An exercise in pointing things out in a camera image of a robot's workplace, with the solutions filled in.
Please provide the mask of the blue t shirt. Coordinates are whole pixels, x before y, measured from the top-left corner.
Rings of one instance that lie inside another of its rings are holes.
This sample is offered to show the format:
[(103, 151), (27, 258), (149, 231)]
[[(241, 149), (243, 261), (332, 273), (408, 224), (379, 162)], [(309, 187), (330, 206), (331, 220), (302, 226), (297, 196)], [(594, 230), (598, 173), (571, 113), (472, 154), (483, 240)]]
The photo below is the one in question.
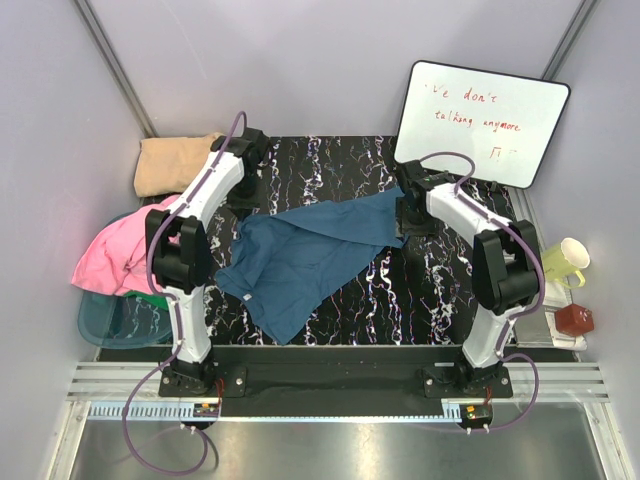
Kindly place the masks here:
[(218, 288), (239, 299), (255, 325), (280, 345), (289, 343), (312, 312), (364, 270), (396, 233), (399, 188), (343, 202), (324, 201), (252, 215), (237, 226), (229, 266)]

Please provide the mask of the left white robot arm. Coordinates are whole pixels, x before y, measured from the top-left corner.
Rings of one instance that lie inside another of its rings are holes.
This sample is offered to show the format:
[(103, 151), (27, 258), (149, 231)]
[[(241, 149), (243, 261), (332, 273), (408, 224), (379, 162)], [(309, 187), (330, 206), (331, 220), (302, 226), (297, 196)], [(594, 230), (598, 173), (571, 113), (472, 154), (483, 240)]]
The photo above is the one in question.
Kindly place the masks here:
[(213, 395), (217, 378), (204, 313), (204, 290), (213, 273), (207, 228), (222, 205), (243, 220), (259, 207), (258, 172), (271, 150), (267, 135), (246, 127), (222, 136), (193, 182), (176, 201), (145, 218), (147, 279), (169, 306), (173, 347), (163, 363), (163, 397)]

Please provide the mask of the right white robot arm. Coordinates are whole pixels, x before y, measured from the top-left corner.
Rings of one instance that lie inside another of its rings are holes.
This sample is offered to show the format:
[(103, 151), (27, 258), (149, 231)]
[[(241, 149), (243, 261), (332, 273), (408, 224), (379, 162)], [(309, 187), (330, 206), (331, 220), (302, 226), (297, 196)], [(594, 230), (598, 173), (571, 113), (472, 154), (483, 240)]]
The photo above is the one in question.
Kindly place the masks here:
[(504, 348), (516, 321), (544, 299), (537, 232), (526, 220), (509, 221), (467, 195), (448, 172), (429, 174), (422, 161), (394, 167), (400, 236), (434, 236), (443, 225), (472, 248), (472, 291), (478, 302), (461, 354), (445, 374), (453, 388), (476, 396), (501, 377)]

